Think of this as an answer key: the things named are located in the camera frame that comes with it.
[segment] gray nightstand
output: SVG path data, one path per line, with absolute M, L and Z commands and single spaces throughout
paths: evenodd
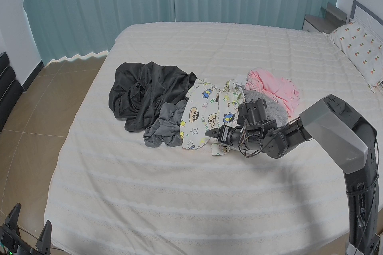
M 346 24 L 347 14 L 328 2 L 327 8 L 321 6 L 322 17 L 306 14 L 303 31 L 331 33 L 336 28 Z

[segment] gray knit fabric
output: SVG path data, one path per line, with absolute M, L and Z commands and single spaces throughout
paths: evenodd
M 244 90 L 246 102 L 251 99 L 257 100 L 258 98 L 265 99 L 266 101 L 266 115 L 269 120 L 276 120 L 277 126 L 281 127 L 287 123 L 287 111 L 277 101 L 269 98 L 267 95 L 262 94 L 256 90 Z
M 180 123 L 187 101 L 181 100 L 176 105 L 165 102 L 158 119 L 145 129 L 144 141 L 148 147 L 158 147 L 162 142 L 170 147 L 180 146 Z

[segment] bed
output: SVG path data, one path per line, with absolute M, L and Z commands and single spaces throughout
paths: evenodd
M 125 131 L 108 108 L 115 70 L 150 61 L 218 86 L 266 68 L 300 89 L 296 116 L 332 93 L 360 111 L 383 143 L 382 94 L 371 92 L 322 33 L 223 23 L 130 26 L 60 151 L 45 209 L 54 245 L 74 255 L 303 254 L 348 231 L 343 173 L 315 141 L 282 159 L 245 159 L 234 151 L 212 156 L 209 146 L 153 149 L 143 133 Z

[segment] pink clothing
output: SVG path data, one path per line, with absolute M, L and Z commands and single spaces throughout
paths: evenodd
M 287 110 L 289 117 L 299 104 L 299 90 L 295 84 L 284 77 L 276 78 L 270 71 L 262 68 L 247 73 L 246 90 L 256 90 L 277 101 Z

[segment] nightstand drawer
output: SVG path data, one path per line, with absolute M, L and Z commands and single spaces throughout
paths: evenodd
M 302 31 L 308 31 L 308 32 L 319 32 L 316 28 L 313 27 L 311 23 L 309 23 L 307 20 L 303 23 Z

